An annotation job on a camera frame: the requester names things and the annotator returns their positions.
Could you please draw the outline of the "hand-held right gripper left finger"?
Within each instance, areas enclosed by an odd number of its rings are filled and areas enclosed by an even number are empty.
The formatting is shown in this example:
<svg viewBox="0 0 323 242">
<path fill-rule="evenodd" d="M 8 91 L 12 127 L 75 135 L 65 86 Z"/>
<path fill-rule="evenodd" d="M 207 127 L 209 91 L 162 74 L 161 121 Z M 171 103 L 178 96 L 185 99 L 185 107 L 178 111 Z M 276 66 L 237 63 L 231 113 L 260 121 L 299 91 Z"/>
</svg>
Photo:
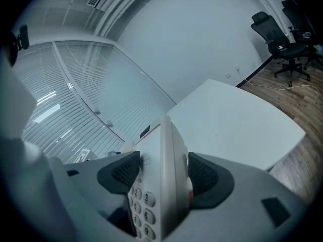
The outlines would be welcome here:
<svg viewBox="0 0 323 242">
<path fill-rule="evenodd" d="M 128 193 L 139 174 L 138 151 L 49 166 L 64 208 L 81 236 L 136 236 Z"/>
</svg>

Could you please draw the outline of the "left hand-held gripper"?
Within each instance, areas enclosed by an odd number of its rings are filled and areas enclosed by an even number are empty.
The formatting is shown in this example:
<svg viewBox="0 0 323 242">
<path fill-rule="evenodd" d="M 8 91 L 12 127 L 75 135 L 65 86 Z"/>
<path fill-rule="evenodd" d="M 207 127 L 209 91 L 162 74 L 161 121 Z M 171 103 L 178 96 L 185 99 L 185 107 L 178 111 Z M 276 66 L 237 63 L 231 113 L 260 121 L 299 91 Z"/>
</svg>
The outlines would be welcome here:
<svg viewBox="0 0 323 242">
<path fill-rule="evenodd" d="M 102 155 L 96 155 L 92 150 L 83 149 L 75 159 L 75 163 L 106 158 L 106 157 L 115 156 L 118 154 L 121 154 L 120 151 L 110 151 L 110 152 L 103 153 Z"/>
</svg>

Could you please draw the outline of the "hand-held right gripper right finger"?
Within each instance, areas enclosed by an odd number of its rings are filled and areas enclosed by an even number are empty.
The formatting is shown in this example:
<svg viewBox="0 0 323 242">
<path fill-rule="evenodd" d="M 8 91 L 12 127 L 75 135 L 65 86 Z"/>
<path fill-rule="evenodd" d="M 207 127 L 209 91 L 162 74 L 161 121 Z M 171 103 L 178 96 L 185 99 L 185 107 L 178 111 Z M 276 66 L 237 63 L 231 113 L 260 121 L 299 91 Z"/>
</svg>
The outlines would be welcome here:
<svg viewBox="0 0 323 242">
<path fill-rule="evenodd" d="M 307 204 L 268 172 L 214 156 L 189 153 L 194 197 L 174 241 L 283 241 Z"/>
</svg>

